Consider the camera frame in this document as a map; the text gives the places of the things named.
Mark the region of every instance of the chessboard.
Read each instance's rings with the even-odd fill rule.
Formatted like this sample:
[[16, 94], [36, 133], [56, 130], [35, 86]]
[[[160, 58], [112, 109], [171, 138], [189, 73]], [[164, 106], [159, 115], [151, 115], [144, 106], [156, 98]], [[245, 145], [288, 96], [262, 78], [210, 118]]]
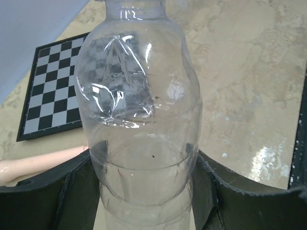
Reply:
[[87, 35], [36, 48], [17, 141], [82, 127], [74, 68]]

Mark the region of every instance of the black square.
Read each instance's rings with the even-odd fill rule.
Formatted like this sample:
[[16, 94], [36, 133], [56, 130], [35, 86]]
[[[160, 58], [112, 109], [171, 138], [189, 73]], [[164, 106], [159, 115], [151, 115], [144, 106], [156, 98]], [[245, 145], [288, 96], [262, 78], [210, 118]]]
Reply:
[[77, 55], [79, 54], [80, 48], [81, 48], [81, 46], [80, 46], [80, 47], [73, 48], [73, 49], [71, 50], [71, 56], [72, 56], [72, 57], [73, 57], [73, 56], [77, 56]]
[[67, 49], [71, 49], [71, 45], [72, 45], [72, 41], [64, 42], [64, 43], [61, 45], [61, 51], [67, 50]]
[[43, 102], [42, 102], [42, 104], [47, 104], [47, 103], [53, 102], [54, 98], [55, 98], [55, 95], [56, 95], [55, 91], [44, 93], [43, 94]]
[[61, 78], [57, 80], [57, 90], [68, 87], [69, 77]]
[[40, 115], [40, 106], [30, 108], [27, 115], [27, 120], [38, 118]]
[[59, 69], [68, 67], [70, 65], [71, 65], [71, 59], [70, 58], [66, 58], [66, 59], [59, 61]]
[[50, 128], [52, 126], [52, 115], [43, 116], [39, 119], [38, 130]]
[[43, 65], [43, 66], [39, 66], [36, 68], [36, 72], [35, 72], [35, 75], [41, 75], [43, 73], [46, 73], [47, 72], [47, 65]]
[[31, 96], [36, 96], [42, 94], [44, 92], [44, 84], [33, 86]]
[[89, 72], [88, 72], [88, 78], [89, 79], [93, 79], [93, 78], [95, 78], [97, 76], [97, 72], [96, 72], [96, 70], [94, 69], [94, 70], [90, 70]]
[[68, 97], [74, 97], [76, 95], [75, 87], [72, 85], [68, 88]]
[[105, 66], [106, 66], [106, 60], [105, 59], [101, 59], [101, 60], [96, 61], [96, 69], [105, 68]]
[[48, 56], [50, 54], [50, 48], [45, 48], [39, 51], [39, 57], [45, 57]]
[[59, 113], [65, 110], [67, 110], [67, 99], [63, 99], [63, 100], [54, 102], [53, 113]]
[[51, 62], [54, 62], [54, 61], [58, 61], [59, 60], [59, 53], [56, 53], [56, 54], [51, 54], [50, 56], [49, 56], [49, 63], [51, 63]]
[[121, 69], [120, 64], [116, 64], [116, 65], [111, 66], [111, 70], [110, 71], [112, 73], [122, 73], [123, 72], [123, 70]]
[[74, 73], [75, 73], [75, 66], [71, 66], [69, 75], [72, 76], [72, 75], [74, 75]]
[[46, 81], [45, 82], [49, 82], [49, 81], [53, 81], [56, 80], [58, 76], [58, 71], [52, 71], [46, 74]]
[[66, 123], [80, 121], [80, 120], [81, 118], [80, 118], [79, 108], [67, 110]]

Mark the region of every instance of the plastic bottle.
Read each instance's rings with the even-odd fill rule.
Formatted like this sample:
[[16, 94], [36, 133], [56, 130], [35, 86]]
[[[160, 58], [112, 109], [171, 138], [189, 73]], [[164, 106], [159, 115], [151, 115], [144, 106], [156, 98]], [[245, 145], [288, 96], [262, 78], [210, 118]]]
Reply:
[[202, 99], [164, 0], [106, 0], [75, 69], [107, 230], [188, 230]]

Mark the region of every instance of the white square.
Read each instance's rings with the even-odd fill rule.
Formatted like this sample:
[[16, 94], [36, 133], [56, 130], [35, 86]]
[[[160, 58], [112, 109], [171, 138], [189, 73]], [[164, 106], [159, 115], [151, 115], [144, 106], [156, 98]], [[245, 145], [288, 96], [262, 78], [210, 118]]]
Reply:
[[37, 75], [37, 76], [34, 77], [33, 86], [43, 84], [43, 83], [45, 83], [45, 81], [46, 81], [46, 74], [45, 73], [43, 73], [41, 75]]
[[56, 90], [54, 101], [68, 98], [68, 87]]
[[58, 78], [58, 79], [61, 79], [61, 78], [68, 77], [70, 71], [71, 71], [71, 68], [70, 68], [70, 67], [65, 67], [65, 68], [59, 69], [59, 70], [58, 70], [58, 77], [57, 77], [57, 78]]
[[44, 56], [44, 57], [39, 57], [38, 60], [37, 60], [36, 66], [39, 67], [39, 66], [43, 66], [45, 64], [48, 64], [48, 61], [49, 61], [49, 55]]
[[46, 82], [44, 85], [44, 93], [55, 91], [57, 88], [57, 80]]
[[38, 130], [39, 118], [26, 121], [24, 126], [24, 134], [36, 132]]
[[56, 54], [56, 53], [59, 53], [59, 52], [61, 52], [61, 44], [56, 45], [56, 46], [52, 46], [50, 48], [50, 54]]
[[59, 59], [60, 60], [63, 60], [63, 59], [66, 59], [66, 58], [70, 58], [70, 57], [71, 57], [71, 49], [67, 49], [67, 50], [61, 51], [60, 54], [59, 54]]
[[40, 107], [39, 117], [51, 115], [53, 114], [53, 110], [54, 110], [54, 102], [42, 104], [42, 106]]
[[74, 66], [78, 62], [78, 56], [71, 57], [71, 66]]
[[106, 59], [106, 56], [107, 56], [107, 52], [98, 52], [96, 54], [97, 60], [104, 60]]
[[91, 61], [86, 64], [86, 69], [95, 70], [96, 69], [96, 61]]
[[29, 108], [41, 105], [43, 102], [43, 94], [30, 97]]
[[54, 61], [48, 64], [47, 73], [58, 70], [59, 69], [59, 61]]
[[79, 39], [76, 39], [76, 40], [73, 40], [72, 44], [71, 44], [71, 47], [72, 48], [80, 47], [80, 46], [82, 46], [82, 44], [83, 44], [83, 37], [79, 38]]
[[79, 108], [77, 97], [70, 97], [67, 99], [67, 110]]
[[69, 76], [68, 86], [73, 86], [75, 84], [75, 76]]
[[56, 113], [52, 116], [52, 127], [66, 124], [67, 111]]

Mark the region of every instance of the white wall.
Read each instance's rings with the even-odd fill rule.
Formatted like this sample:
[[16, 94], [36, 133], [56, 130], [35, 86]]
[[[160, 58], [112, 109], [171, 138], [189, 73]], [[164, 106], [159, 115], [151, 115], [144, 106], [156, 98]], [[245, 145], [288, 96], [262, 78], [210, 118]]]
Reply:
[[0, 0], [0, 104], [88, 0]]

